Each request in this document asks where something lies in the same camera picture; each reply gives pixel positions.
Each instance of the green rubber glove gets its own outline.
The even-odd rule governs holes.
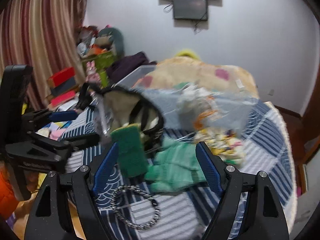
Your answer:
[[[145,180],[154,181],[151,184],[153,192],[177,192],[206,181],[196,158],[194,144],[165,138],[163,149],[156,154],[154,165],[148,167],[144,177]]]

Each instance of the braided bracelet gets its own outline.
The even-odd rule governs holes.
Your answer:
[[[151,202],[152,207],[155,209],[155,214],[153,219],[151,219],[148,223],[143,224],[143,225],[138,225],[138,224],[134,224],[132,222],[130,222],[127,218],[125,218],[120,211],[118,210],[118,207],[116,205],[116,198],[119,196],[119,194],[122,192],[122,190],[131,190],[139,195],[141,195],[143,198],[149,200]],[[113,212],[115,213],[115,215],[125,224],[127,224],[127,226],[137,229],[137,230],[146,230],[151,228],[155,223],[158,222],[158,220],[160,219],[160,208],[158,206],[158,202],[147,192],[140,190],[139,188],[137,188],[136,186],[128,186],[128,185],[121,185],[118,188],[116,188],[111,196],[111,203],[110,206],[113,210]]]

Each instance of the striped curtain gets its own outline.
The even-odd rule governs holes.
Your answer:
[[[51,94],[46,80],[65,67],[85,79],[76,52],[76,29],[81,27],[86,0],[10,0],[0,15],[0,75],[8,65],[34,67],[27,90],[35,110]]]

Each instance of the black bag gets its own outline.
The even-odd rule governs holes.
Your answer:
[[[124,124],[140,123],[144,134],[145,150],[159,147],[163,134],[164,118],[159,109],[141,93],[128,90],[119,85],[112,85],[100,89],[96,84],[84,83],[80,90],[79,102],[76,108],[84,110],[87,107],[95,108],[91,103],[93,98],[89,89],[103,96],[105,108],[113,114],[110,131],[122,127]]]

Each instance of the blue striped blanket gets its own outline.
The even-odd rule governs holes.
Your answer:
[[[69,126],[62,138],[93,131],[93,112],[87,109]],[[190,140],[193,133],[165,129],[164,135]],[[290,232],[297,206],[294,164],[285,124],[272,104],[267,105],[259,101],[251,109],[246,129],[242,132],[242,139],[247,156],[240,171],[256,174],[264,170],[268,173],[284,208]],[[67,172],[72,172],[83,164],[89,164],[92,158],[99,154],[101,154],[100,145],[73,153],[66,166]],[[104,222],[111,227],[117,239],[123,240],[201,239],[220,200],[210,191],[206,183],[187,188],[174,195],[155,195],[154,198],[160,203],[161,219],[152,228],[137,231],[122,223],[110,207],[112,191],[122,184],[138,185],[147,192],[150,192],[150,189],[143,177],[124,178],[116,165],[106,183],[105,192],[95,200]],[[239,232],[246,197],[245,193],[241,196],[229,239],[236,237]],[[118,207],[125,217],[138,224],[150,220],[153,213],[148,201],[130,192],[120,198]]]

